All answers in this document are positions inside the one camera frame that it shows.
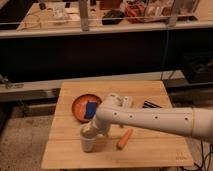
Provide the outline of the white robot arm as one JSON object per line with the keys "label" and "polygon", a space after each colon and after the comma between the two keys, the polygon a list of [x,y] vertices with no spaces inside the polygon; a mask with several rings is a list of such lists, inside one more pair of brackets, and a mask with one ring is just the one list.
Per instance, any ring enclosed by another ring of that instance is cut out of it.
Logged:
{"label": "white robot arm", "polygon": [[106,135],[111,124],[128,125],[213,143],[213,110],[201,108],[129,108],[124,98],[108,94],[98,106],[93,119],[83,126],[87,138]]}

